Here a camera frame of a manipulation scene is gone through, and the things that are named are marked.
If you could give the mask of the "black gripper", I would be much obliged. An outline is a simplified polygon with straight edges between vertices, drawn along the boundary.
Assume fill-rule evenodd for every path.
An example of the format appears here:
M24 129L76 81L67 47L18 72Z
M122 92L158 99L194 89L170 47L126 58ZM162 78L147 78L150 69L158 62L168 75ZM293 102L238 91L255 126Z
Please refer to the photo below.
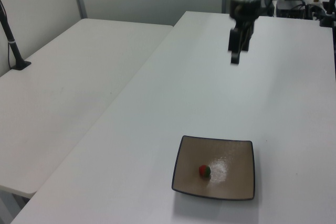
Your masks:
M231 64L238 65L240 52L249 49L254 33L254 21L260 16L260 0L252 2L230 0L229 16L236 25L229 33L228 51L231 53Z

